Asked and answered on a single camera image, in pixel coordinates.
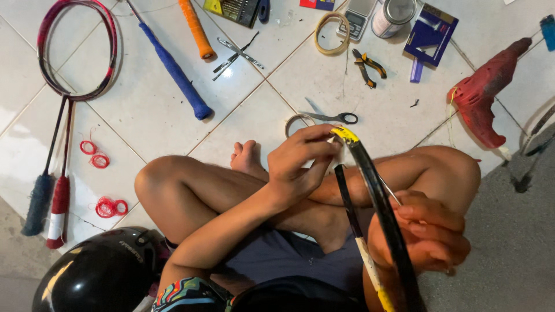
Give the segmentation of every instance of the tape roll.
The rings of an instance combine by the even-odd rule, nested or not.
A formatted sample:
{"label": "tape roll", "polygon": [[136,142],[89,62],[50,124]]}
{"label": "tape roll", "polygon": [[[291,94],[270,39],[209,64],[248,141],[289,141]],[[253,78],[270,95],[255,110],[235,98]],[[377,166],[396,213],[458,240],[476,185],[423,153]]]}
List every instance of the tape roll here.
{"label": "tape roll", "polygon": [[[318,35],[320,34],[320,30],[322,30],[322,27],[327,22],[327,20],[332,17],[340,18],[343,21],[343,24],[345,24],[345,28],[347,29],[347,36],[345,37],[345,40],[343,40],[343,43],[340,46],[338,46],[335,49],[327,50],[321,47],[320,44],[318,43]],[[330,56],[330,55],[341,53],[347,47],[347,45],[349,44],[350,35],[351,35],[351,30],[350,30],[349,21],[347,20],[345,15],[339,12],[330,12],[322,16],[322,18],[318,22],[318,26],[316,26],[316,31],[314,32],[314,43],[316,43],[316,48],[318,49],[318,51],[320,51],[324,55]]]}
{"label": "tape roll", "polygon": [[312,122],[311,125],[315,125],[315,124],[316,124],[316,122],[314,121],[314,119],[313,119],[312,117],[306,115],[306,114],[297,114],[297,115],[293,115],[293,116],[291,116],[291,118],[289,118],[289,120],[287,120],[287,123],[285,124],[285,137],[286,137],[286,138],[289,138],[289,127],[291,126],[291,124],[293,123],[293,121],[294,121],[295,119],[298,119],[298,118],[306,118],[306,119],[308,119],[308,120],[310,120],[310,121]]}

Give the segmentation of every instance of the colorful patterned cloth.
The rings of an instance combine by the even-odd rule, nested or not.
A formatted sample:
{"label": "colorful patterned cloth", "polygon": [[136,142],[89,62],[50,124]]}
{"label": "colorful patterned cloth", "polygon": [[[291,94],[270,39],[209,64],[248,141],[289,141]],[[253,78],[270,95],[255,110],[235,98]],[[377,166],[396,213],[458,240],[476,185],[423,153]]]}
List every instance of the colorful patterned cloth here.
{"label": "colorful patterned cloth", "polygon": [[232,298],[223,296],[201,278],[185,278],[168,286],[159,294],[152,312],[225,312]]}

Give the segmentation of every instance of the digital scale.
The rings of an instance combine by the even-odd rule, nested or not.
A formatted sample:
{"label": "digital scale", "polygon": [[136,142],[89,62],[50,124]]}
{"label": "digital scale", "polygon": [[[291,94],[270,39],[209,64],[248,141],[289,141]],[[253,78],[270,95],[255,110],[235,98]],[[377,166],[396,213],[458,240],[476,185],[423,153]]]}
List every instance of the digital scale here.
{"label": "digital scale", "polygon": [[[351,0],[347,12],[345,12],[345,17],[349,21],[349,26],[351,28],[351,39],[359,41],[360,38],[362,38],[362,33],[366,29],[370,15],[376,7],[376,3],[376,0]],[[347,28],[343,21],[339,23],[337,33],[347,36]]]}

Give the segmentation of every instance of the scissors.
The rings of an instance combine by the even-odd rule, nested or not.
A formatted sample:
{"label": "scissors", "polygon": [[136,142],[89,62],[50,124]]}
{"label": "scissors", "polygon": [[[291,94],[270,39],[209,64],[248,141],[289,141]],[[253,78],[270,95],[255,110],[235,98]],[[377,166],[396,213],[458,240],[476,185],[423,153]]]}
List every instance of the scissors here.
{"label": "scissors", "polygon": [[[302,112],[303,114],[306,114],[312,118],[316,118],[318,120],[322,120],[325,122],[341,122],[344,124],[355,124],[357,122],[359,122],[359,118],[357,117],[357,115],[352,114],[352,113],[341,113],[335,117],[329,117],[324,115],[324,113],[318,108],[318,106],[316,106],[316,104],[309,98],[306,98],[306,101],[310,104],[310,106],[312,106],[312,109],[317,113],[317,114],[313,114],[313,113],[307,113],[307,112]],[[347,119],[345,119],[345,117],[347,116],[351,116],[351,117],[355,117],[355,121],[350,122]]]}

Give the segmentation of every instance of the blue racket handle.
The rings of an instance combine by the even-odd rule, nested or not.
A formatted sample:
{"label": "blue racket handle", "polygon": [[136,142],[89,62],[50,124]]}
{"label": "blue racket handle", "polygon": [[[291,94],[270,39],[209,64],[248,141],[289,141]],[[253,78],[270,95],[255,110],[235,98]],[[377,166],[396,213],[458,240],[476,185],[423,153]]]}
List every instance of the blue racket handle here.
{"label": "blue racket handle", "polygon": [[181,91],[189,101],[189,104],[191,104],[191,106],[193,107],[193,110],[195,111],[195,117],[198,120],[203,120],[204,118],[211,115],[212,109],[210,109],[210,107],[208,107],[206,103],[204,103],[199,93],[195,90],[191,82],[187,79],[187,76],[185,76],[185,73],[183,73],[183,70],[181,69],[181,67],[179,67],[179,65],[168,52],[168,50],[162,47],[150,28],[148,28],[145,23],[139,23],[139,26],[147,35],[148,39],[150,39],[150,42],[152,42],[152,45],[154,46],[154,49],[156,49],[158,57],[160,58],[162,63],[164,63],[164,66],[168,70],[168,73],[170,73],[175,83],[179,86],[179,89],[181,89]]}

